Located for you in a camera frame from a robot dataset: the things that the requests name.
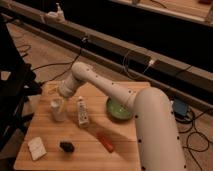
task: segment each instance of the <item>black chair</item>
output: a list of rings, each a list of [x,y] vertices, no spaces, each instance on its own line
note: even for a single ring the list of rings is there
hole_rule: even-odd
[[[10,72],[6,80],[0,78],[0,152],[13,135],[20,129],[27,131],[25,123],[33,114],[22,116],[28,96],[41,93],[40,85],[31,65],[24,62],[8,32],[0,11],[0,71]]]

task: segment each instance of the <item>red marker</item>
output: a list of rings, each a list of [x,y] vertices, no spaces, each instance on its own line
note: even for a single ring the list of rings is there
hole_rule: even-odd
[[[103,133],[97,133],[97,139],[102,143],[102,145],[111,153],[114,151],[114,146],[111,140]]]

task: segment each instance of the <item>chair leg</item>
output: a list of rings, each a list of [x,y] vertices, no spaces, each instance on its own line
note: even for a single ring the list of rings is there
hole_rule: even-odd
[[[16,127],[14,126],[9,126],[9,128],[6,130],[5,134],[3,137],[1,137],[0,141],[0,152],[4,148],[4,146],[7,144],[13,133],[16,131]]]

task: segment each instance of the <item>small bottle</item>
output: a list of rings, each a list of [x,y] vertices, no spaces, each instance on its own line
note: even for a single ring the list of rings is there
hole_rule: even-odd
[[[77,110],[79,127],[87,127],[89,124],[89,117],[87,115],[86,104],[82,96],[78,97]]]
[[[57,9],[58,9],[58,10],[57,10],[57,13],[58,13],[58,20],[59,20],[60,22],[63,22],[63,21],[65,21],[64,12],[63,12],[63,10],[61,9],[59,3],[56,3],[56,5],[57,5]]]

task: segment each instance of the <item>blue object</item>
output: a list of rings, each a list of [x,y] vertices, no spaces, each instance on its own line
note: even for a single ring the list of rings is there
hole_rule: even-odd
[[[180,116],[185,117],[187,115],[188,112],[188,104],[184,103],[181,100],[178,99],[174,99],[174,103],[172,105],[173,107],[173,111],[175,112],[175,114],[178,114]]]

